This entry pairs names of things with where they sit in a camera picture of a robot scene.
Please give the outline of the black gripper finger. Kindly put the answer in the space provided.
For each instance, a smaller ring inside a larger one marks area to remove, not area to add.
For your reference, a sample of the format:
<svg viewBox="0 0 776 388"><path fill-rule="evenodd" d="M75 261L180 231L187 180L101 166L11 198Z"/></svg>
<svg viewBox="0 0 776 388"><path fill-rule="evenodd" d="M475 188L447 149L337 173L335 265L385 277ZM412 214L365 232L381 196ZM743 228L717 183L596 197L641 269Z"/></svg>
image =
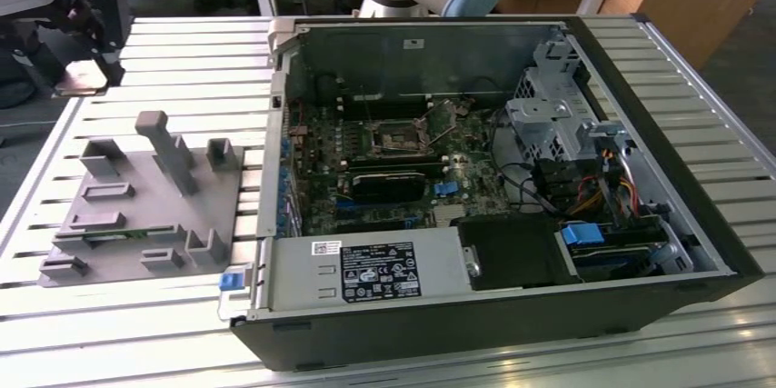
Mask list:
<svg viewBox="0 0 776 388"><path fill-rule="evenodd" d="M108 86L119 86L127 71L120 64L119 53L111 52L97 54L96 64L105 76Z"/></svg>

